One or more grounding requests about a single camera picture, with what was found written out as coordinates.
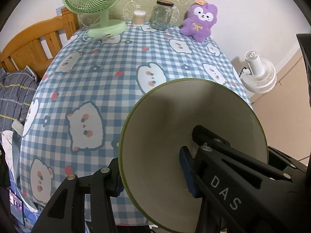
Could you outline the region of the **blue checkered tablecloth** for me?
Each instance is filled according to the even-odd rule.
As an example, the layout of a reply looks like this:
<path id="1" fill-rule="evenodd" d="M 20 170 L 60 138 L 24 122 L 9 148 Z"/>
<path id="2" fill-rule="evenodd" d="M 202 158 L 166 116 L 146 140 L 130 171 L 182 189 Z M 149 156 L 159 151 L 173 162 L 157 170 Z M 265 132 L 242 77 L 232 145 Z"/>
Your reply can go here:
<path id="1" fill-rule="evenodd" d="M 78 30 L 51 62 L 30 103 L 21 141 L 21 192 L 44 206 L 67 175 L 95 173 L 118 155 L 127 115 L 148 91 L 180 78 L 218 82 L 248 100 L 217 43 L 129 25 L 91 40 Z"/>

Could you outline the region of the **glass jar dark lid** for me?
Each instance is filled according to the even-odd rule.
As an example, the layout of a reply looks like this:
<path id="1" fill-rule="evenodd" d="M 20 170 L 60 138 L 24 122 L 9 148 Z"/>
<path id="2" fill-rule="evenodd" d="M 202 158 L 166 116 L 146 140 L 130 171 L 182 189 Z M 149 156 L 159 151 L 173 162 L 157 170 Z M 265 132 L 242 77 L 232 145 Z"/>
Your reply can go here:
<path id="1" fill-rule="evenodd" d="M 157 0 L 151 13 L 151 27 L 156 30 L 166 30 L 171 20 L 173 6 L 173 2 Z"/>

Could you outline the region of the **ceramic bowl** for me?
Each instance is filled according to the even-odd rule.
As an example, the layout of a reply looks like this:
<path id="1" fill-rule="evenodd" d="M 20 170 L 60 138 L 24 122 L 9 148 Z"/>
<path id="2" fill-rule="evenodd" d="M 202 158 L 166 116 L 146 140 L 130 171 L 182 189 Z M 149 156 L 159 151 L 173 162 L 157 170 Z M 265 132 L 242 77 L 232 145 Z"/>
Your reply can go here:
<path id="1" fill-rule="evenodd" d="M 194 232 L 201 200 L 188 192 L 179 162 L 187 146 L 198 146 L 192 130 L 201 125 L 234 149 L 266 163 L 267 141 L 252 108 L 218 83 L 184 78 L 146 93 L 129 113 L 121 132 L 119 167 L 125 190 L 138 210 L 157 226 Z"/>

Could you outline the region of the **smartphone with lit screen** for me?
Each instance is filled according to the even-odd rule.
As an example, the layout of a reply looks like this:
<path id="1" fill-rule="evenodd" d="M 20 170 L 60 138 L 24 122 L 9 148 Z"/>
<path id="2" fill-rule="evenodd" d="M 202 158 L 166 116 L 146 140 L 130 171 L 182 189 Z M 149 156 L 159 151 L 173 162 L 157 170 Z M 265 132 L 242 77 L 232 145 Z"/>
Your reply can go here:
<path id="1" fill-rule="evenodd" d="M 17 221 L 24 226 L 25 222 L 24 222 L 23 201 L 19 199 L 11 189 L 9 189 L 9 194 L 10 194 L 10 212 L 17 219 Z"/>

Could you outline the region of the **white cloth pile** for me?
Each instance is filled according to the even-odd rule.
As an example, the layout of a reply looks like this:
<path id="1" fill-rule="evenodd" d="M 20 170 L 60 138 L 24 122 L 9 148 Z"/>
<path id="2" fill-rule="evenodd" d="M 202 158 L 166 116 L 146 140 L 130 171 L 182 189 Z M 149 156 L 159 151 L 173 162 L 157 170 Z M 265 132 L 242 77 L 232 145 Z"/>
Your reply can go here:
<path id="1" fill-rule="evenodd" d="M 13 145 L 17 148 L 17 159 L 19 159 L 19 150 L 24 126 L 15 119 L 11 125 L 11 130 L 1 132 L 1 144 L 5 152 L 5 160 L 9 167 L 13 166 Z"/>

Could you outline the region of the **purple plush bunny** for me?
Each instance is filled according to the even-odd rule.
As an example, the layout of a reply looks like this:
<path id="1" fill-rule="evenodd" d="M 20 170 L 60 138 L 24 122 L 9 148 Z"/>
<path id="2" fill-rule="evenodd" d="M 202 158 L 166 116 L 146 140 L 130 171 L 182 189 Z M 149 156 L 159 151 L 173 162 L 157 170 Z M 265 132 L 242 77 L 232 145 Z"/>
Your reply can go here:
<path id="1" fill-rule="evenodd" d="M 218 8 L 204 0 L 197 0 L 188 9 L 180 33 L 195 41 L 204 42 L 211 36 L 211 28 L 217 23 Z"/>

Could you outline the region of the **toothpick container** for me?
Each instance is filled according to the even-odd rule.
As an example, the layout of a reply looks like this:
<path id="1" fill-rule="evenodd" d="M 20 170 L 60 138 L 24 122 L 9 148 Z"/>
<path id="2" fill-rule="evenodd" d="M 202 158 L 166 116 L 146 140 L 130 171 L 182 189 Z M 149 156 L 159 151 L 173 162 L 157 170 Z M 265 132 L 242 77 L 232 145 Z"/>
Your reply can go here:
<path id="1" fill-rule="evenodd" d="M 146 11 L 143 10 L 135 10 L 133 12 L 132 24 L 133 26 L 142 26 L 144 25 L 146 18 Z"/>

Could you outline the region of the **grey plaid pillow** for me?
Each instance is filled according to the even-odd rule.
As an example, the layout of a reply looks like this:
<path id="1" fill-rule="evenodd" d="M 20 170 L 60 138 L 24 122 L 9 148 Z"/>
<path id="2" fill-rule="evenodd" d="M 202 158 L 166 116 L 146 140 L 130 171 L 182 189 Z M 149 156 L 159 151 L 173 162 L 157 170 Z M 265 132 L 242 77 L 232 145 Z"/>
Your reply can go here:
<path id="1" fill-rule="evenodd" d="M 1 68 L 1 131 L 12 130 L 14 120 L 25 124 L 26 115 L 37 88 L 38 76 L 29 66 L 15 72 L 8 72 Z"/>

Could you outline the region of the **white standing fan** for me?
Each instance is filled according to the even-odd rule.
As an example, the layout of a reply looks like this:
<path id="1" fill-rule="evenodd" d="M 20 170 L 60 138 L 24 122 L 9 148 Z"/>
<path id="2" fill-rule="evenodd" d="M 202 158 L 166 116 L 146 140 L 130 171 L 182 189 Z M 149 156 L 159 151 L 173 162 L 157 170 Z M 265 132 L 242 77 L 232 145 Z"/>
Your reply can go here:
<path id="1" fill-rule="evenodd" d="M 249 72 L 242 72 L 240 80 L 244 87 L 253 94 L 265 94 L 277 83 L 277 73 L 273 63 L 251 50 L 245 54 Z"/>

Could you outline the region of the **wooden bed headboard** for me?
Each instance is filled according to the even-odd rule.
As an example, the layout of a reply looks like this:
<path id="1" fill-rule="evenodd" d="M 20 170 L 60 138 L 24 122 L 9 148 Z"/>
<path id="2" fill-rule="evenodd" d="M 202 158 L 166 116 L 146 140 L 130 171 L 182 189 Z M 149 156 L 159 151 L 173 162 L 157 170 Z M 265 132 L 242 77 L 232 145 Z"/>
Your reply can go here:
<path id="1" fill-rule="evenodd" d="M 35 23 L 18 33 L 1 52 L 1 68 L 15 72 L 29 66 L 41 78 L 62 49 L 59 31 L 70 38 L 79 29 L 78 16 L 66 8 L 61 15 Z"/>

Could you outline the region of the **green desk fan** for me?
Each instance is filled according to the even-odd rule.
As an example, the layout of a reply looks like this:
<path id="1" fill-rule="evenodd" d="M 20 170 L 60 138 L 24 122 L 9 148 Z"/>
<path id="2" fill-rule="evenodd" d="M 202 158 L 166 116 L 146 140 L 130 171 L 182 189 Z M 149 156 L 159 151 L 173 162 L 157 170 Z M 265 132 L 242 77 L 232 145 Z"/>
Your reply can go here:
<path id="1" fill-rule="evenodd" d="M 109 9 L 119 0 L 62 0 L 65 7 L 75 14 L 98 15 L 99 19 L 86 31 L 89 38 L 104 39 L 119 35 L 127 30 L 120 19 L 109 19 Z"/>

